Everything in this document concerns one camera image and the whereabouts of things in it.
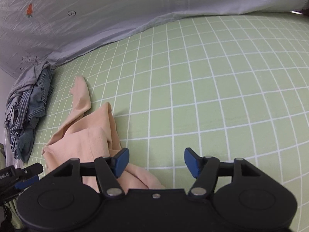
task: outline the peach garment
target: peach garment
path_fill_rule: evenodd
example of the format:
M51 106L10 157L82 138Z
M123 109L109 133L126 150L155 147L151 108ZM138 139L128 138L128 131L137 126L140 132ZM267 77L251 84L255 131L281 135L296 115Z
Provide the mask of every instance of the peach garment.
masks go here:
M111 105L105 103L84 117L84 113L91 108L91 103L83 77L75 78L70 92L73 95L73 109L42 150L49 172L70 158L93 162L100 156L114 156L121 149ZM154 175L133 164L127 165L118 181L125 193L129 188L164 188ZM83 177L83 183L98 192L95 177Z

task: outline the orange carrot print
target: orange carrot print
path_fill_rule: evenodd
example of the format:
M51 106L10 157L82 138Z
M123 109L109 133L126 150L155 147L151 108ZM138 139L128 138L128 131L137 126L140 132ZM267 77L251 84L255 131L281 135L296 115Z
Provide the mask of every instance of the orange carrot print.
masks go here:
M32 15L32 3L29 4L26 15L27 15L27 17L33 17L33 15Z

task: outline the green grid fabric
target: green grid fabric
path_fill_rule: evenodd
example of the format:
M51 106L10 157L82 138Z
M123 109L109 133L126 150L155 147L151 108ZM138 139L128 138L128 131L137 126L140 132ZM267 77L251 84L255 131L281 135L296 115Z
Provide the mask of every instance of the green grid fabric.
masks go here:
M196 17L148 29L56 69L28 164L40 162L45 175L41 150L69 115L69 91L82 75L89 112L110 102L130 162L167 188L194 181L186 147L221 161L244 157L293 192L291 227L309 232L308 67L302 16Z

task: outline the denim jeans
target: denim jeans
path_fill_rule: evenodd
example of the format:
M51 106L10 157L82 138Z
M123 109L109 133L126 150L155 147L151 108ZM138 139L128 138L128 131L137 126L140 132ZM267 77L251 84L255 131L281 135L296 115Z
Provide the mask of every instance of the denim jeans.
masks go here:
M26 113L24 129L21 131L19 140L16 144L16 150L19 158L27 162L32 151L35 128L39 119L46 115L45 105L47 97L52 92L51 86L52 74L49 68L42 70L37 82L33 86L30 95L29 106Z

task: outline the metal screw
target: metal screw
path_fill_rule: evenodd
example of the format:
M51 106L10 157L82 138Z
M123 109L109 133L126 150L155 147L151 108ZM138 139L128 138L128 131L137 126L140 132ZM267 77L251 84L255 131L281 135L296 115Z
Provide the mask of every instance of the metal screw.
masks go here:
M206 189L202 187L194 187L191 189L191 193L195 196L201 196L207 193Z
M112 188L109 188L106 193L109 195L109 196L118 196L118 195L121 195L122 194L122 190L120 188L117 188L117 187L112 187Z
M161 197L160 194L153 194L153 195L152 195L152 198L154 198L154 199L159 199L160 197Z

